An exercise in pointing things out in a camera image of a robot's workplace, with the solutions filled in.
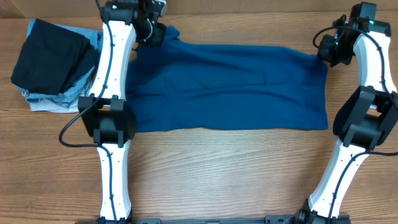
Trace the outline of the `blue polo shirt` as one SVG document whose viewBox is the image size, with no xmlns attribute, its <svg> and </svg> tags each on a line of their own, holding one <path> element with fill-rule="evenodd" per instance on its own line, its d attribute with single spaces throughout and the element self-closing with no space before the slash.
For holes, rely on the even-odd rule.
<svg viewBox="0 0 398 224">
<path fill-rule="evenodd" d="M 278 46 L 189 44 L 168 27 L 129 63 L 126 100 L 137 131 L 328 127 L 327 65 Z"/>
</svg>

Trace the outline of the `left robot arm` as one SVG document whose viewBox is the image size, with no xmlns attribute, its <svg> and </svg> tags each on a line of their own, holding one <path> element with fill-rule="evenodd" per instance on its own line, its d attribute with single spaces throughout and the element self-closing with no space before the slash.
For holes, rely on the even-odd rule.
<svg viewBox="0 0 398 224">
<path fill-rule="evenodd" d="M 88 96 L 78 100 L 80 116 L 101 163 L 98 223 L 132 223 L 127 158 L 136 117 L 126 102 L 127 67 L 134 44 L 162 44 L 165 26 L 157 20 L 166 11 L 164 0 L 108 1 L 100 9 L 103 37 L 98 69 Z"/>
</svg>

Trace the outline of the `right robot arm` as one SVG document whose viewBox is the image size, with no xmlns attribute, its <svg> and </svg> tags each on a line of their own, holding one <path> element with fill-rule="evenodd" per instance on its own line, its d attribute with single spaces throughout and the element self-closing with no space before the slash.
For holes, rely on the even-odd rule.
<svg viewBox="0 0 398 224">
<path fill-rule="evenodd" d="M 357 59 L 358 87 L 333 122 L 336 143 L 323 177 L 288 223 L 350 223 L 340 215 L 343 197 L 361 163 L 381 145 L 397 123 L 397 88 L 389 66 L 391 26 L 376 20 L 377 6 L 361 2 L 323 29 L 318 58 L 334 67 Z"/>
</svg>

